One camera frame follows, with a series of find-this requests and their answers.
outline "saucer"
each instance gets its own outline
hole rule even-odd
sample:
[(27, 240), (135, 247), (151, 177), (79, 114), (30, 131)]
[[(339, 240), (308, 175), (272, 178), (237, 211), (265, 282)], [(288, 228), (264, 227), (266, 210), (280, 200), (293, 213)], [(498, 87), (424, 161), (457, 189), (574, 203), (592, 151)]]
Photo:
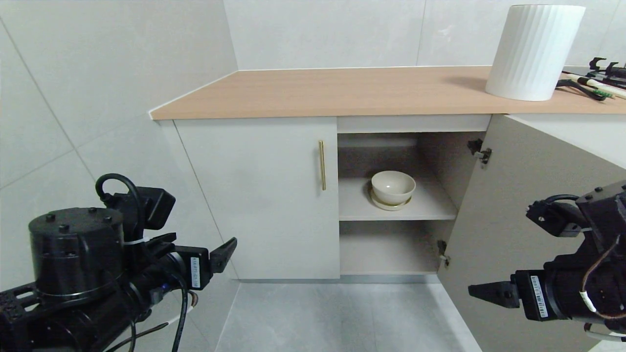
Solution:
[(387, 211), (390, 211), (390, 212), (395, 212), (397, 210), (400, 210), (400, 209), (404, 208), (404, 206), (409, 204), (409, 202), (411, 201), (411, 198), (409, 198), (409, 199), (407, 199), (406, 202), (400, 203), (400, 204), (397, 204), (397, 205), (383, 203), (376, 197), (376, 195), (374, 194), (374, 190), (373, 189), (369, 190), (369, 196), (370, 196), (370, 198), (372, 198), (372, 202), (374, 202), (374, 205), (376, 205), (377, 207), (379, 207), (382, 210), (387, 210)]

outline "tiled wall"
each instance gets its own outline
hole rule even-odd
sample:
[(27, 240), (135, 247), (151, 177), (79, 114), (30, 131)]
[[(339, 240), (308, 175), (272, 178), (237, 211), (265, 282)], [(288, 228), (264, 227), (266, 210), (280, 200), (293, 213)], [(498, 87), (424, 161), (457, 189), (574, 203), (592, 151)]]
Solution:
[[(177, 198), (177, 244), (223, 243), (172, 122), (146, 111), (237, 70), (222, 0), (0, 2), (0, 290), (33, 280), (28, 222), (101, 206), (119, 172)], [(125, 191), (109, 181), (108, 192)], [(200, 292), (181, 349), (213, 351), (239, 287), (233, 266)], [(175, 295), (143, 326), (178, 314)], [(169, 351), (174, 328), (138, 341)]]
[(240, 70), (490, 65), (514, 4), (587, 7), (568, 65), (626, 61), (626, 0), (225, 0)]

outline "sticker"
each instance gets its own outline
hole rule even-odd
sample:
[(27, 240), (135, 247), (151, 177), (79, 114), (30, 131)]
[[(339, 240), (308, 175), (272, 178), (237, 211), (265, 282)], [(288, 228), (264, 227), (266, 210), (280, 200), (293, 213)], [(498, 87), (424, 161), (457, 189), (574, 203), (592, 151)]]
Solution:
[(541, 291), (539, 277), (530, 276), (530, 281), (533, 283), (533, 289), (535, 290), (535, 299), (537, 300), (537, 306), (539, 307), (539, 315), (542, 318), (547, 318), (548, 308), (546, 308), (546, 302), (543, 300), (543, 292)]
[(192, 260), (192, 287), (195, 289), (199, 289), (200, 288), (200, 258), (191, 257), (191, 260)]

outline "white vase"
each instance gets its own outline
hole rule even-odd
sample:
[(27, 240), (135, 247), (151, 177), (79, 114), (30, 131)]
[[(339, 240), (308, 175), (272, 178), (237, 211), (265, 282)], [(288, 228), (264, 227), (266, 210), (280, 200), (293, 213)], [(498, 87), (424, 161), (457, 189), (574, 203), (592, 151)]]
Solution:
[(511, 6), (487, 93), (516, 100), (549, 100), (584, 14), (583, 6)]

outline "gold handle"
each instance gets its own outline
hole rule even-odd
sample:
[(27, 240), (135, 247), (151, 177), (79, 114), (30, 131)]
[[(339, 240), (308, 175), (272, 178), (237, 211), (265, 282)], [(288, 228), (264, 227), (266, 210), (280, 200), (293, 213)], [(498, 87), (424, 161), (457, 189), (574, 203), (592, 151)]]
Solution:
[(324, 141), (319, 141), (319, 168), (322, 172), (322, 190), (326, 190), (326, 163), (324, 163)]

